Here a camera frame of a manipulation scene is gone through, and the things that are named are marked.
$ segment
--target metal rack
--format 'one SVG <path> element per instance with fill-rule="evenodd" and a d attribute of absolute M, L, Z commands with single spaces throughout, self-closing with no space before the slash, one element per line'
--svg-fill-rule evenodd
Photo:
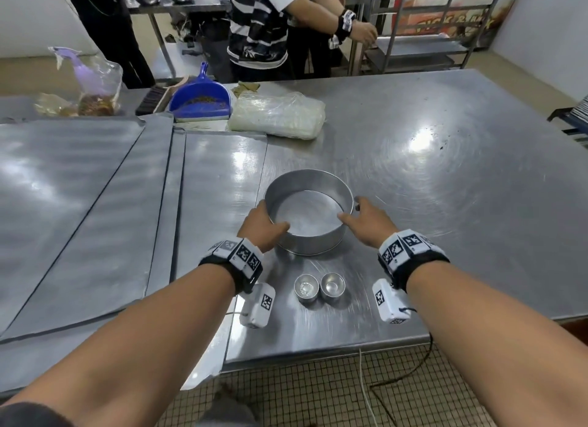
<path fill-rule="evenodd" d="M 393 26 L 390 36 L 380 36 L 375 47 L 362 49 L 372 71 L 378 73 L 402 73 L 407 71 L 433 71 L 438 69 L 464 68 L 472 52 L 477 47 L 484 28 L 492 15 L 498 0 L 489 4 L 471 6 L 454 6 L 453 0 L 447 0 L 439 6 L 406 6 L 406 0 L 370 0 L 366 7 L 366 16 L 382 33 L 385 15 L 393 14 Z M 476 21 L 446 22 L 451 11 L 483 10 Z M 438 23 L 402 25 L 401 17 L 408 14 L 443 13 Z M 449 37 L 444 32 L 437 32 L 443 27 L 454 25 L 463 29 L 462 35 Z M 405 34 L 402 31 L 423 28 L 426 34 Z M 465 36 L 467 28 L 476 28 L 473 35 Z M 463 55 L 457 62 L 455 55 Z"/>

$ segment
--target hand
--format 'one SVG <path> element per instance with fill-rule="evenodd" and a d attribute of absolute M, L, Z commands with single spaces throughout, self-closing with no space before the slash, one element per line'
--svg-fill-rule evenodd
<path fill-rule="evenodd" d="M 396 225 L 382 209 L 374 206 L 367 198 L 359 197 L 359 216 L 341 213 L 337 216 L 362 243 L 379 249 L 392 234 L 399 232 Z"/>
<path fill-rule="evenodd" d="M 378 30 L 371 23 L 354 20 L 351 26 L 351 39 L 370 46 L 378 38 Z"/>
<path fill-rule="evenodd" d="M 249 211 L 237 237 L 247 238 L 256 245 L 261 252 L 266 253 L 277 244 L 283 234 L 290 229 L 290 223 L 272 223 L 269 219 L 265 200 L 259 201 L 256 208 Z"/>

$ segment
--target wristband with fiducial markers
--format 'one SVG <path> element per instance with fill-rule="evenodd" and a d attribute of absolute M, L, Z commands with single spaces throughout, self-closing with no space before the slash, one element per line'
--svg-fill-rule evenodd
<path fill-rule="evenodd" d="M 392 278 L 392 286 L 405 292 L 406 283 L 415 269 L 437 260 L 449 263 L 443 249 L 411 229 L 392 234 L 378 250 L 378 261 Z"/>
<path fill-rule="evenodd" d="M 229 238 L 213 245 L 198 266 L 215 264 L 223 266 L 235 282 L 236 294 L 244 291 L 250 294 L 254 284 L 263 272 L 263 254 L 247 238 Z"/>
<path fill-rule="evenodd" d="M 345 9 L 343 14 L 339 16 L 339 26 L 334 35 L 337 37 L 340 43 L 349 37 L 349 34 L 351 34 L 351 27 L 354 20 L 355 13 L 349 9 Z"/>

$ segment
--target striped shirt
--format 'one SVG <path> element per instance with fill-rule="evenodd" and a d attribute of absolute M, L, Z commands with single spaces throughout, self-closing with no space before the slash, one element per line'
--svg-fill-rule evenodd
<path fill-rule="evenodd" d="M 231 0 L 231 62 L 253 69 L 271 69 L 288 58 L 287 16 L 294 0 Z"/>

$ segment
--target table leg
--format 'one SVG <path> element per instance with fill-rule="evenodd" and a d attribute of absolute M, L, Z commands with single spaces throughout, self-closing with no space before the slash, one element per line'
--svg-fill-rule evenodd
<path fill-rule="evenodd" d="M 169 57 L 168 49 L 165 47 L 165 41 L 164 41 L 164 38 L 161 36 L 161 31 L 159 30 L 159 26 L 157 24 L 155 16 L 153 14 L 148 14 L 148 15 L 149 15 L 149 21 L 151 22 L 151 27 L 153 28 L 153 31 L 155 33 L 155 37 L 157 37 L 157 41 L 159 43 L 159 47 L 161 48 L 161 52 L 164 55 L 165 62 L 168 65 L 169 72 L 171 74 L 171 78 L 175 79 L 176 78 L 176 68 L 173 66 L 172 59 Z"/>

